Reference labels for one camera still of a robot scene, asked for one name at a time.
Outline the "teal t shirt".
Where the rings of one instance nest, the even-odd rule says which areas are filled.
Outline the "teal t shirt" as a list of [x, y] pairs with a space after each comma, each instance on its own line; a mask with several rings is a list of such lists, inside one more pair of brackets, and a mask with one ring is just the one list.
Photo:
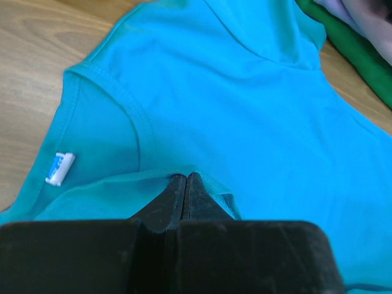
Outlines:
[[351, 293], [391, 292], [391, 136], [324, 76], [295, 1], [154, 1], [64, 72], [1, 223], [126, 219], [181, 173], [231, 217], [308, 221]]

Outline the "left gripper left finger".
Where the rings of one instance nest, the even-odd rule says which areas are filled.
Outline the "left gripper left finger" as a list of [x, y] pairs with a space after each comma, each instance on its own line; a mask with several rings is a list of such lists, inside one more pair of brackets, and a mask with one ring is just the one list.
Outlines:
[[124, 220], [1, 227], [2, 293], [175, 293], [175, 231], [186, 178]]

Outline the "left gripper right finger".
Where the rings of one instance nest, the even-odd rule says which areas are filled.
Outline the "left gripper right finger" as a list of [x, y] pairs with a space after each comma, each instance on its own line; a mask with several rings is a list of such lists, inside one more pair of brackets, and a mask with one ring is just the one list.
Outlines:
[[180, 196], [167, 230], [170, 293], [342, 293], [330, 243], [315, 224], [236, 220], [198, 173]]

